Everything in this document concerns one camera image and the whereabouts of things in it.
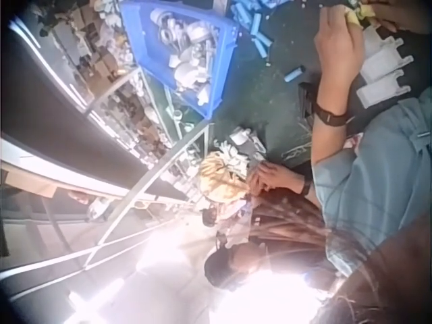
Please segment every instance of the plastic component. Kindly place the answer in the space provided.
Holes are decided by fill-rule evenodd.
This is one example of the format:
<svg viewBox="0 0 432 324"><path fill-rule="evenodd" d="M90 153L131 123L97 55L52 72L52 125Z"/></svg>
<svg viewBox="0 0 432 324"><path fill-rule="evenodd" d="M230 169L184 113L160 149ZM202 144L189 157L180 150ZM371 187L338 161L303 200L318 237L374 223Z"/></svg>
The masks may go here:
<svg viewBox="0 0 432 324"><path fill-rule="evenodd" d="M250 15L248 10L241 3L236 3L234 5L234 7L236 7L239 16L242 18L243 22L246 25L249 25L252 23L252 16Z"/></svg>
<svg viewBox="0 0 432 324"><path fill-rule="evenodd" d="M258 33L259 24L261 23L261 18L262 18L262 15L260 13L254 14L254 19L252 21L252 27L250 27L250 34L252 36L257 35L257 33Z"/></svg>
<svg viewBox="0 0 432 324"><path fill-rule="evenodd" d="M169 11L175 18L189 24L201 20L217 30L218 41L211 68L209 103L199 106L196 92L193 90L182 93L182 98L187 104L205 119L211 119L214 110L222 102L222 92L232 53L237 46L238 23L218 16L212 10L198 9L181 3L124 0L120 3L120 8L136 62L172 90L177 89L173 70L168 66L172 52L159 40L159 27L151 21L150 13L154 9Z"/></svg>
<svg viewBox="0 0 432 324"><path fill-rule="evenodd" d="M268 54L262 42L260 42L257 38L253 39L252 41L254 42L255 47L259 52L259 55L261 55L261 57L265 59L268 56Z"/></svg>
<svg viewBox="0 0 432 324"><path fill-rule="evenodd" d="M410 92L410 86L401 87L398 84L398 78L403 75L404 71L396 70L380 80L358 89L357 95L362 102L363 107L369 108L370 106L376 105L384 100Z"/></svg>
<svg viewBox="0 0 432 324"><path fill-rule="evenodd" d="M383 76L414 61L411 55L403 59L400 57L397 48L403 43L404 41L399 38L394 43L380 48L376 54L364 61L360 73L366 83L373 83Z"/></svg>
<svg viewBox="0 0 432 324"><path fill-rule="evenodd" d="M283 5L284 3L287 3L289 1L293 1L293 0L261 0L263 5L265 5L270 9L276 8L277 6Z"/></svg>
<svg viewBox="0 0 432 324"><path fill-rule="evenodd" d="M294 80L295 78L301 76L304 72L304 67L300 66L298 68L296 68L294 71L291 71L290 73L288 73L285 78L283 78L283 80L285 82L291 82L292 80Z"/></svg>
<svg viewBox="0 0 432 324"><path fill-rule="evenodd" d="M366 59L376 54L376 52L378 52L383 46L387 46L395 42L394 37L392 36L382 39L373 26L369 26L363 31L363 37L364 57Z"/></svg>
<svg viewBox="0 0 432 324"><path fill-rule="evenodd" d="M261 10L262 7L258 0L235 0L235 2L243 3L248 10Z"/></svg>

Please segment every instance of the storage bin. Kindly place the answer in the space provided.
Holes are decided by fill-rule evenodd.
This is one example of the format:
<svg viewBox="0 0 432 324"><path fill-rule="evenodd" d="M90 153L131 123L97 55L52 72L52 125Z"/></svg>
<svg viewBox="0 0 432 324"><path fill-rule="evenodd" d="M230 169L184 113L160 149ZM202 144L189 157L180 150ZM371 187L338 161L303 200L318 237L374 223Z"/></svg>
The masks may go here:
<svg viewBox="0 0 432 324"><path fill-rule="evenodd" d="M197 9L158 0L126 0L120 3L124 26L136 62L170 89L177 88L174 70L168 66L169 56L174 52L159 40L159 27L151 19L154 9L173 13L175 18L187 23L204 21L218 29L216 54L211 70L209 102L198 105L196 92L185 90L182 98L205 119L211 119L214 110L222 102L223 88L227 78L232 53L236 47L238 24L228 18L218 16L211 10Z"/></svg>

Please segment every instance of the black wristwatch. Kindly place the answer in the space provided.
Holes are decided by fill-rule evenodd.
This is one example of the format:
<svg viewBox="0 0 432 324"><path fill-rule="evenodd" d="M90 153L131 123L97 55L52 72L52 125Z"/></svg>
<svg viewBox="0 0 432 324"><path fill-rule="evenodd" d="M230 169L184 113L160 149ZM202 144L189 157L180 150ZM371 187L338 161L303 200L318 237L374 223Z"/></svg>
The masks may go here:
<svg viewBox="0 0 432 324"><path fill-rule="evenodd" d="M332 127L340 127L346 124L347 115L334 115L333 113L322 109L317 103L313 105L315 115L326 125Z"/></svg>
<svg viewBox="0 0 432 324"><path fill-rule="evenodd" d="M309 191L311 191L311 186L312 186L312 180L305 178L303 189L302 189L302 192L300 193L300 195L301 196L307 196L309 194Z"/></svg>

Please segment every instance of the metal frame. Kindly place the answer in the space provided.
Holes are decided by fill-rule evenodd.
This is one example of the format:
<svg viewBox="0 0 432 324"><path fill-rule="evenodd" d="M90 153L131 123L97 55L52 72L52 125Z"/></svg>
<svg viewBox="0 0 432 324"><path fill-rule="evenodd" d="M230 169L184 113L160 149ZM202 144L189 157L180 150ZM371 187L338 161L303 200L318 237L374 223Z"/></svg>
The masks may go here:
<svg viewBox="0 0 432 324"><path fill-rule="evenodd" d="M117 227L117 225L121 222L123 217L126 215L126 213L129 211L129 209L133 206L134 202L137 200L138 195L141 192L144 192L146 189L150 187L150 185L172 164L175 162L175 160L184 152L184 150L189 147L197 138L199 138L201 135L208 136L209 131L209 121L203 120L201 121L195 129L193 129L191 132L187 133L183 139L181 139L175 146L166 153L162 159L156 164L154 168L146 172L143 177L135 184L135 186L129 191L129 193L126 194L126 196L121 200L121 202L118 204L118 206L114 209L114 211L110 214L109 218L115 219L114 222L111 224L111 226L108 228L108 230L104 233L102 238L99 240L98 244L94 246L93 248L88 248L86 250L81 250L78 252L69 253L67 255L45 260L37 263L32 263L29 265L24 265L21 267L16 267L12 269L8 269L6 271L0 272L0 281L3 281L4 279L7 279L8 277L25 273L31 270L40 269L43 267L48 267L50 265L55 265L64 261L72 260L84 255L89 254L84 266L81 268L81 270L75 271L73 273L70 273L68 275L65 275L63 277L47 281L45 283L42 283L40 285L34 286L32 288L29 288L27 290L24 290L22 292L19 292L13 296L9 297L10 301L15 301L21 297L24 297L28 294L31 294L32 292L36 292L40 289L43 289L45 287L52 286L53 284L59 283L61 281L64 281L68 278L71 278L75 275L78 275L80 273L84 273L85 271L88 271L94 267L97 267L98 265L101 265L111 259L114 259L115 257L118 257L119 255L136 248L137 246L140 246L146 242L146 239L144 239L141 242L138 242L136 244L133 244L132 246L129 246L128 248L125 248L124 250L117 252L111 256L108 256L107 258L104 258L103 260L97 261L93 264L90 264L92 258L95 256L95 254L102 249L105 246L109 246L118 242L121 242L123 240L127 240L128 238L132 238L134 236L143 234L145 232L149 232L152 230L155 230L158 227L164 226L168 223L174 222L176 219L172 219L171 221L167 221L165 223L161 223L159 225L147 228L143 231L137 232L135 234L125 236L123 238L110 241L106 243L105 241L109 237L109 235L112 233L112 231Z"/></svg>

